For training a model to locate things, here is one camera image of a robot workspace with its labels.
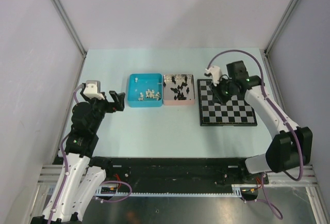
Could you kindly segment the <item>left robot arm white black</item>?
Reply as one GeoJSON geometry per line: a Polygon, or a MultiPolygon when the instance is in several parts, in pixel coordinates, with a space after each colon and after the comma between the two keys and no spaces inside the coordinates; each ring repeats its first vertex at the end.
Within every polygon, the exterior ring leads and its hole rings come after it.
{"type": "Polygon", "coordinates": [[[101,122],[107,113],[124,110],[125,93],[110,91],[113,102],[103,92],[80,94],[84,101],[74,105],[71,130],[60,144],[63,165],[55,190],[41,216],[31,223],[82,223],[97,188],[113,179],[111,161],[92,155],[101,122]]]}

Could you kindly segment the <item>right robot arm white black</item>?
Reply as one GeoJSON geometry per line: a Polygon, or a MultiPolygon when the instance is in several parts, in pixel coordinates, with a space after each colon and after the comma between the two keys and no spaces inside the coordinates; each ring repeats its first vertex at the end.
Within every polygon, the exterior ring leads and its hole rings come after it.
{"type": "Polygon", "coordinates": [[[289,118],[267,93],[262,76],[250,76],[243,61],[227,64],[227,71],[228,75],[224,75],[218,66],[206,69],[206,76],[212,78],[212,100],[225,104],[233,96],[243,98],[266,125],[272,139],[264,154],[245,160],[245,166],[238,170],[239,180],[251,183],[257,173],[279,173],[309,164],[313,137],[310,128],[300,127],[289,118]]]}

